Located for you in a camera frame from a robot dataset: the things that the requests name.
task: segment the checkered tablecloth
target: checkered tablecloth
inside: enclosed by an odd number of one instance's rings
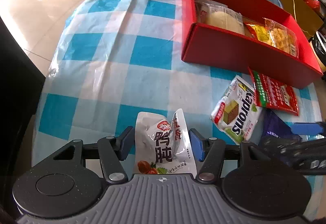
[[[209,115],[236,74],[252,81],[245,74],[181,61],[181,4],[181,0],[86,0],[75,10],[41,94],[33,165],[72,139],[94,143],[118,136],[135,125],[141,111],[171,120],[182,108],[188,129],[233,144]],[[295,92],[299,117],[277,114],[289,123],[320,121],[313,84]],[[129,175],[133,154],[134,149],[123,162]],[[309,181],[321,190],[322,177],[310,176]],[[311,216],[316,214],[315,204]]]

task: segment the gray ribbed surface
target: gray ribbed surface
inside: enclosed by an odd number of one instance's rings
[[[140,175],[112,185],[91,209],[62,220],[24,215],[19,224],[304,224],[299,218],[262,221],[239,214],[224,202],[216,188],[193,181],[191,175]]]

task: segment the metal screw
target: metal screw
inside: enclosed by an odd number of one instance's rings
[[[210,172],[203,172],[200,175],[198,175],[198,178],[202,181],[211,181],[214,180],[214,174]]]
[[[109,179],[112,181],[121,181],[125,178],[125,175],[121,172],[114,172],[109,175]]]

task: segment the open red cardboard box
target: open red cardboard box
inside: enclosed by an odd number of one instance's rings
[[[297,37],[299,58],[254,38],[197,22],[194,0],[182,0],[181,59],[248,74],[248,67],[302,89],[320,78],[318,61],[291,14],[267,0],[214,0],[242,16],[265,24],[268,18],[291,29]]]

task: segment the red snack package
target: red snack package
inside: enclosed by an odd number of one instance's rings
[[[255,87],[255,104],[274,110],[299,115],[294,90],[278,80],[249,69]]]

